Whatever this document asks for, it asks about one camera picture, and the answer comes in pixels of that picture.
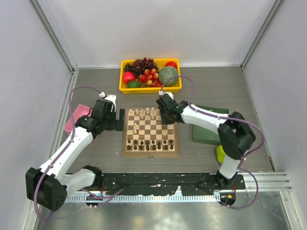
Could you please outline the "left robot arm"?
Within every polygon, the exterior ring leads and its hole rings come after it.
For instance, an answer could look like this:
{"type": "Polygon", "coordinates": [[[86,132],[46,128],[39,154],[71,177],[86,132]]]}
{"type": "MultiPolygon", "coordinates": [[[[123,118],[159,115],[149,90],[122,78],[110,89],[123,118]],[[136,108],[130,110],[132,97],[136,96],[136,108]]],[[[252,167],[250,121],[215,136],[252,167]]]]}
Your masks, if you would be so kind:
{"type": "Polygon", "coordinates": [[[116,96],[109,94],[96,100],[90,115],[81,116],[75,130],[61,147],[39,168],[30,168],[25,175],[27,198],[41,206],[57,211],[67,196],[89,187],[96,191],[102,187],[102,171],[86,165],[77,173],[66,175],[79,154],[103,131],[122,131],[125,110],[116,119],[116,96]]]}

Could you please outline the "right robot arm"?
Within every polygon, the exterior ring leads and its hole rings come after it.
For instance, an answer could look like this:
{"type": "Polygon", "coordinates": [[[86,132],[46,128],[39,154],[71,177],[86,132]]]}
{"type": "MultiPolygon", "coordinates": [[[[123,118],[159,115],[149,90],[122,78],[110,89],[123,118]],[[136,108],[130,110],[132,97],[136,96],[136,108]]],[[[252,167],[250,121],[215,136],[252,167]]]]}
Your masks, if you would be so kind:
{"type": "Polygon", "coordinates": [[[234,184],[243,155],[251,148],[256,136],[242,114],[218,114],[198,108],[186,101],[177,103],[171,93],[163,93],[157,100],[162,124],[183,123],[205,128],[219,136],[225,153],[217,172],[217,183],[227,189],[234,184]]]}

